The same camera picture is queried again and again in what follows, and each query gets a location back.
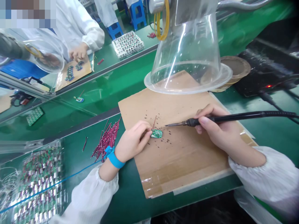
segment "clear plastic funnel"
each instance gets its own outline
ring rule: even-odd
[[[220,63],[217,3],[217,0],[201,0],[194,11],[189,7],[184,14],[188,3],[172,0],[168,36],[159,43],[153,69],[144,79],[149,89],[167,94],[193,94],[215,89],[231,79],[232,70]]]
[[[24,41],[30,50],[28,61],[48,73],[59,73],[64,68],[62,49],[50,40]]]

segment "brown cardboard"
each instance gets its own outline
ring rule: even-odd
[[[0,105],[1,105],[0,113],[10,108],[11,106],[10,101],[12,100],[12,98],[10,97],[11,95],[13,95],[13,91],[11,93],[0,96]]]
[[[189,82],[185,71],[177,78]],[[215,146],[206,133],[198,135],[187,126],[165,127],[193,117],[207,104],[219,104],[208,92],[192,95],[168,95],[144,89],[118,103],[126,129],[138,120],[151,125],[157,115],[155,129],[163,131],[162,138],[151,138],[135,162],[146,198],[154,198],[210,176],[229,172],[227,154]],[[245,133],[243,139],[255,142]]]
[[[76,82],[77,80],[81,79],[82,77],[92,72],[88,56],[86,56],[83,61],[84,64],[82,65],[82,69],[80,71],[76,70],[76,64],[78,64],[76,61],[71,61],[64,66],[63,70],[58,74],[55,92],[61,90],[62,88],[68,86],[73,82]],[[70,67],[71,65],[74,66],[73,68],[74,79],[69,82],[69,81],[65,81],[65,78],[67,77],[68,67]]]

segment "finger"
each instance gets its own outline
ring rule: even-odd
[[[150,126],[150,124],[149,124],[148,122],[143,121],[143,120],[140,120],[140,121],[138,121],[138,122],[131,128],[131,130],[133,130],[133,131],[137,130],[137,128],[138,128],[141,124],[148,124],[148,125]]]
[[[135,134],[139,136],[139,138],[141,137],[141,135],[143,134],[143,132],[145,131],[151,131],[152,128],[150,126],[150,124],[141,124],[139,125],[139,127],[135,130]]]
[[[70,58],[70,59],[74,59],[73,54],[74,54],[74,51],[70,51],[70,52],[69,52],[69,58]]]
[[[204,128],[208,133],[215,133],[221,131],[221,128],[213,121],[203,116],[198,119],[202,128]]]
[[[202,109],[199,109],[199,110],[196,112],[196,115],[195,115],[193,118],[198,119],[198,118],[196,118],[196,116],[199,115],[199,113],[200,113],[201,111],[202,111]]]
[[[198,134],[202,134],[202,127],[200,125],[195,126],[195,129]]]
[[[221,108],[220,106],[216,104],[208,104],[204,109],[202,109],[199,114],[195,115],[194,118],[198,119],[202,116],[206,116],[208,114],[212,114],[215,116],[224,116],[224,115],[229,115],[229,113]]]
[[[139,145],[138,145],[138,153],[141,152],[143,150],[143,148],[145,147],[145,145],[148,143],[149,139],[150,139],[150,136],[153,132],[152,131],[149,131],[147,132],[144,137],[141,139]]]
[[[80,60],[82,60],[82,53],[79,53],[79,54],[78,54],[78,58],[79,58]]]
[[[74,56],[74,60],[75,60],[76,62],[79,62],[79,61],[78,61],[78,53],[74,53],[73,56]]]
[[[87,55],[87,52],[84,51],[84,52],[82,53],[82,60],[86,57],[86,55]]]

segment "soldering iron handle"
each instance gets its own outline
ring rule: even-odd
[[[292,117],[298,118],[296,113],[287,112],[287,111],[255,111],[255,112],[247,112],[241,114],[231,114],[226,116],[219,116],[219,117],[208,117],[210,120],[214,121],[215,123],[222,123],[226,121],[236,121],[236,120],[245,120],[251,118],[262,118],[262,117]],[[190,127],[195,127],[200,125],[198,119],[190,118],[186,121],[186,125]]]

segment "green circuit board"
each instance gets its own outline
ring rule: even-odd
[[[35,108],[31,111],[31,114],[26,117],[29,126],[33,125],[42,115],[44,112],[41,110],[40,107]]]
[[[160,130],[156,130],[156,129],[152,129],[152,134],[151,134],[151,138],[162,138],[162,131]]]

